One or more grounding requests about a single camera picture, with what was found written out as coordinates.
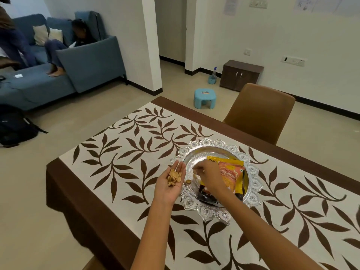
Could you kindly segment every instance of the silver plate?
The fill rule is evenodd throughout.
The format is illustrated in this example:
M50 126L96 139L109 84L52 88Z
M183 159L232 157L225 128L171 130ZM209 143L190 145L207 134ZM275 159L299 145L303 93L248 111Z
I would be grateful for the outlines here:
M241 153L236 145L226 145L222 140L212 141L208 138L205 138L200 142L191 141L187 147L180 148L178 156L171 160L172 163L176 160L185 162L187 170L185 180L191 180L191 184L183 184L182 186L181 197L184 208L186 210L196 210L204 222L210 221L216 217L220 222L229 225L231 215L220 203L216 206L212 206L205 204L196 198L200 180L193 178L193 166L206 159L208 156L221 158L235 157L236 159L244 161L244 166L249 177L249 186L243 197L243 202L248 207L254 207L261 204L257 196L257 193L263 189L263 185L258 178L259 169L250 163L250 156Z

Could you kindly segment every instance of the left hand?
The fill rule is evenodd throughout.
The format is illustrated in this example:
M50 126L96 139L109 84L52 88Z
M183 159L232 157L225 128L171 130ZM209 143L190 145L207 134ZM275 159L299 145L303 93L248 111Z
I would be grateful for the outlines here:
M181 181L176 182L175 186L168 186L167 178L171 169L174 169L177 172L181 172ZM186 174L186 165L184 162L178 160L175 161L171 168L167 168L166 171L160 175L156 181L155 185L155 195L154 200L160 202L169 207L173 207L176 199L181 193L182 184L184 183L184 178Z

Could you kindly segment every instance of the sofa armrest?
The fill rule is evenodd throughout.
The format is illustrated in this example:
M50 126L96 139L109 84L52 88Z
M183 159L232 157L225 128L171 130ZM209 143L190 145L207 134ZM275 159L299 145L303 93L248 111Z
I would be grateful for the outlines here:
M119 43L113 36L56 53L79 93L126 74Z

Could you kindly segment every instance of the beige floor tile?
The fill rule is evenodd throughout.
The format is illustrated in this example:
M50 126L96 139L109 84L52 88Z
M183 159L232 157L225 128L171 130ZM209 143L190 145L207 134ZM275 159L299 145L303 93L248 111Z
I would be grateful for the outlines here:
M166 98L222 121L238 93L207 83L208 75L184 74L161 61ZM194 91L211 88L216 107L194 107ZM11 149L0 150L0 269L79 270L92 258L72 237L63 215L46 206L46 164L80 142L153 100L132 86L113 82L95 91L33 111L49 131ZM359 179L360 122L296 103L278 146Z

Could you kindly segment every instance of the small cabinet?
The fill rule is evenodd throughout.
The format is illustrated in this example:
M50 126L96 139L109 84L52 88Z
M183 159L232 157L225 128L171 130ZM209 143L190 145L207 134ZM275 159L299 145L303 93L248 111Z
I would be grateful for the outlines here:
M224 64L220 86L241 91L247 83L257 83L263 66L229 60Z

